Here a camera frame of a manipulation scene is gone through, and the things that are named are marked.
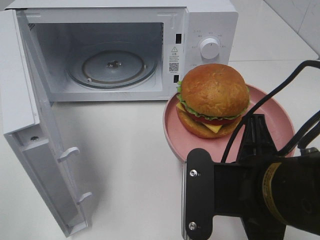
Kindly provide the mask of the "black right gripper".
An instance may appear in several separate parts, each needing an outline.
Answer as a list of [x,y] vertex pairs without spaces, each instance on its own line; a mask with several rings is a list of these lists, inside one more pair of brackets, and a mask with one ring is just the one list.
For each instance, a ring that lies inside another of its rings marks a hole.
[[284,158],[275,157],[275,143],[264,114],[245,123],[236,162],[214,167],[214,215],[239,217],[250,240],[282,240],[286,220],[280,204],[279,173]]

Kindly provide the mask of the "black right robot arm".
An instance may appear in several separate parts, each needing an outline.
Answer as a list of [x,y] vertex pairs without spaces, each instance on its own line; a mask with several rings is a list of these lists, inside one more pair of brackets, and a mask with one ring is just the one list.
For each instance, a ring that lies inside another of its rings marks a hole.
[[251,115],[236,161],[214,167],[214,215],[240,217],[250,240],[282,240],[287,226],[318,235],[319,134],[316,113],[277,150],[265,117]]

